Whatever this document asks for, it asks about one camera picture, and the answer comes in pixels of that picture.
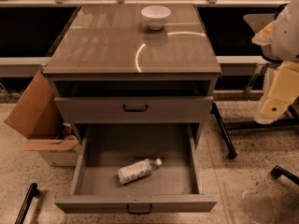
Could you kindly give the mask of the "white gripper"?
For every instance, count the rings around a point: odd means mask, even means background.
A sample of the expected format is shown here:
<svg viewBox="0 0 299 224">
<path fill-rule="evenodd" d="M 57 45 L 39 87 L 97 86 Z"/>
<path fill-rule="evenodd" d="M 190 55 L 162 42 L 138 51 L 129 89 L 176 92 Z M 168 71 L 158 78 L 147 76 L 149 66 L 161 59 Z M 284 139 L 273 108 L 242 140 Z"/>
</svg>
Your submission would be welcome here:
<svg viewBox="0 0 299 224">
<path fill-rule="evenodd" d="M 278 68 L 268 68 L 254 120 L 263 125 L 277 121 L 298 97 L 299 62 L 284 61 Z"/>
</svg>

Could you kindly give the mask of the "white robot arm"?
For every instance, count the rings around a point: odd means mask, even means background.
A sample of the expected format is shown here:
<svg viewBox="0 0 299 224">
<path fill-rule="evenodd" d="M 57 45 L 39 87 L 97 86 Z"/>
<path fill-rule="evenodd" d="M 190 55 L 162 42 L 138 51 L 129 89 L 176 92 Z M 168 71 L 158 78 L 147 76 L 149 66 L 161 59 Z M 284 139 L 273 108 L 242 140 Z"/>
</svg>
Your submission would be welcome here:
<svg viewBox="0 0 299 224">
<path fill-rule="evenodd" d="M 272 55 L 281 60 L 277 69 L 266 72 L 263 96 L 254 115 L 257 123 L 270 124 L 299 97 L 299 0 L 291 0 L 252 42 L 269 45 Z"/>
</svg>

